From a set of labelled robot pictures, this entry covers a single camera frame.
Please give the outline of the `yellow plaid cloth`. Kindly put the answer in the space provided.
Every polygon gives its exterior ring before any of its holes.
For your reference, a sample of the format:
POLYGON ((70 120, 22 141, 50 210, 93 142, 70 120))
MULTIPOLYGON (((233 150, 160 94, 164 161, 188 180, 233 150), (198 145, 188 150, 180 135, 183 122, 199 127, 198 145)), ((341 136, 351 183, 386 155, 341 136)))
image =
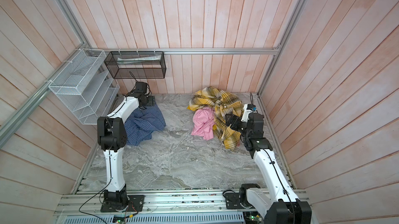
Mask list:
POLYGON ((235 149, 239 145, 241 134, 225 125, 225 115, 234 114, 242 117, 244 107, 242 101, 230 92, 207 87, 194 93, 189 101, 188 110, 196 112, 205 107, 215 112, 214 137, 223 143, 225 149, 235 149))

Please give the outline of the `blue checked cloth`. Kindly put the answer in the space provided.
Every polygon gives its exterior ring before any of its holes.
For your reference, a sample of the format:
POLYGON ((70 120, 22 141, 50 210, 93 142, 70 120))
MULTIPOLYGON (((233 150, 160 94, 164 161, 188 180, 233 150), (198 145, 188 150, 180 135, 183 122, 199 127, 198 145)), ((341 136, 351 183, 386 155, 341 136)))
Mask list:
POLYGON ((153 132, 164 130, 166 122, 158 105, 154 105, 135 109, 124 126, 127 145, 138 146, 142 141, 151 140, 153 132))

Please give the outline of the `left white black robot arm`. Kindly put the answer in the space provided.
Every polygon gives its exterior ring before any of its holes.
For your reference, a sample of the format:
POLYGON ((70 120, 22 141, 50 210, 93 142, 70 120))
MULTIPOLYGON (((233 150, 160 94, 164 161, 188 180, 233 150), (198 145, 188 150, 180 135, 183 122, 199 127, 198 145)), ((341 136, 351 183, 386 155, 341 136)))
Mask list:
POLYGON ((151 90, 145 82, 136 82, 135 87, 108 115, 97 120, 98 144, 106 160, 107 185, 101 191, 101 211, 124 212, 129 208, 126 182, 123 175, 123 151, 128 137, 125 122, 139 107, 154 103, 151 90))

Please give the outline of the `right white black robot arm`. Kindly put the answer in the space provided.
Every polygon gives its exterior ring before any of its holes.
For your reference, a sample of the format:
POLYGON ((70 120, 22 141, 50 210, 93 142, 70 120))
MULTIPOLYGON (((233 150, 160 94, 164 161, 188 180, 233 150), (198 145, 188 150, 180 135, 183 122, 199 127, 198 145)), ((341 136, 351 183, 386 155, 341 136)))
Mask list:
POLYGON ((261 171, 269 191, 265 195, 257 184, 242 184, 240 204, 254 207, 265 224, 309 224, 312 209, 293 191, 280 169, 273 148, 264 137, 264 116, 247 111, 243 117, 226 115, 226 125, 240 132, 242 142, 261 171))

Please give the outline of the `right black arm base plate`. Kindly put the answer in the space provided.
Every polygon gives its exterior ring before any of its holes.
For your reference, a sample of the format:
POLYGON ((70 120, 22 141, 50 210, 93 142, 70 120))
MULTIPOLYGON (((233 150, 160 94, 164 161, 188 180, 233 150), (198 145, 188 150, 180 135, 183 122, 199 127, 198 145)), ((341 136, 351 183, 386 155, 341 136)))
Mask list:
POLYGON ((222 193, 227 209, 249 209, 251 206, 245 205, 240 198, 240 194, 232 190, 227 190, 222 193))

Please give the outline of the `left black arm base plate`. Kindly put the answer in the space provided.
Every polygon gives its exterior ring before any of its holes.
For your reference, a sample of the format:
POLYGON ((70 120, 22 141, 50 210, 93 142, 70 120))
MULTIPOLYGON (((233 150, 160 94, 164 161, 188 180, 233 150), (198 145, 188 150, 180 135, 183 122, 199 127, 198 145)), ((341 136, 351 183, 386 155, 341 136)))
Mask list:
POLYGON ((100 212, 142 212, 144 199, 145 195, 128 195, 128 203, 126 206, 116 203, 103 203, 100 212))

